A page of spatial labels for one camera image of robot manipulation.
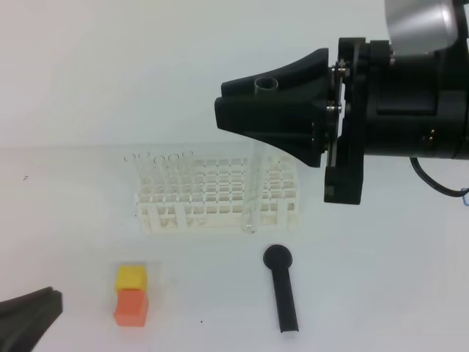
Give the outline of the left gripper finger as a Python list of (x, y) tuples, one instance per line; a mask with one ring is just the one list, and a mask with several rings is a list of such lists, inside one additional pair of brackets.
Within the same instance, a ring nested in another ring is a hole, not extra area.
[(1, 302), (1, 351), (29, 352), (63, 312), (52, 287)]

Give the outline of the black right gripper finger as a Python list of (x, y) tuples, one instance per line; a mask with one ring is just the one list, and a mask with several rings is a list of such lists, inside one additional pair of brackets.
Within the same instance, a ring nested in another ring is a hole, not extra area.
[(215, 118), (223, 131), (264, 142), (318, 168), (325, 152), (327, 104), (324, 98), (220, 97)]

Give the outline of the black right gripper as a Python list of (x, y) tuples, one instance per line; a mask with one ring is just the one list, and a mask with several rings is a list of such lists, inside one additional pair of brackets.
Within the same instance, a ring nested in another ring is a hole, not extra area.
[(468, 158), (468, 44), (458, 40), (430, 54), (397, 56), (387, 40), (342, 38), (336, 64), (320, 48), (265, 73), (227, 81), (221, 97), (253, 95), (258, 78), (273, 78), (278, 91), (316, 89), (326, 98), (330, 73), (341, 128), (331, 139), (324, 200), (358, 204), (366, 155), (410, 159), (416, 174), (448, 197), (468, 190), (447, 188), (421, 167), (421, 158)]

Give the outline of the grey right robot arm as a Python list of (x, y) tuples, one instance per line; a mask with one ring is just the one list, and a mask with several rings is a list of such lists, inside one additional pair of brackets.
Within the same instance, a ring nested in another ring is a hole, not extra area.
[(328, 157), (324, 200), (357, 205), (366, 155), (468, 158), (466, 1), (387, 1), (389, 38), (339, 40), (290, 65), (221, 85), (218, 128), (277, 147), (311, 167)]

